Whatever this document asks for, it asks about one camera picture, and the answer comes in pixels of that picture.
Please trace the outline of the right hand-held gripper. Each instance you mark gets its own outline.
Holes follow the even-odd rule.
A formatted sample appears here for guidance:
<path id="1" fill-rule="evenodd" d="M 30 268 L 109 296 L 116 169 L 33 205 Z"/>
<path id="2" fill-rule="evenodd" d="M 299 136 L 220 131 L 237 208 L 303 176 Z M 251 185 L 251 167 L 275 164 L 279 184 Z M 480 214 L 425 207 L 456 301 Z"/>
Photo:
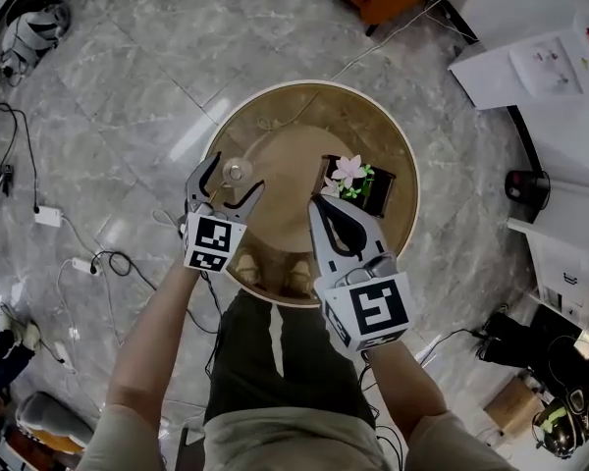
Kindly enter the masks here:
<path id="1" fill-rule="evenodd" d="M 410 328 L 412 298 L 377 219 L 333 196 L 312 198 L 308 216 L 321 276 L 315 291 L 337 351 L 398 340 Z"/>

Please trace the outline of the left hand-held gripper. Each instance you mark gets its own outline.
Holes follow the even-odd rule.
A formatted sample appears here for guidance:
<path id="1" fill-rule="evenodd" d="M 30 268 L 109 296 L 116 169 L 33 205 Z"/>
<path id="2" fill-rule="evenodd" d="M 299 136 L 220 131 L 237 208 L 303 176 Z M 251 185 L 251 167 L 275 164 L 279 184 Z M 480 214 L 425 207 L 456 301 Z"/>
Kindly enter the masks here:
<path id="1" fill-rule="evenodd" d="M 214 209 L 206 187 L 221 159 L 218 151 L 202 160 L 186 181 L 186 215 L 181 233 L 186 268 L 223 273 L 246 231 L 246 219 L 261 198 L 265 182 L 256 183 L 237 203 Z"/>

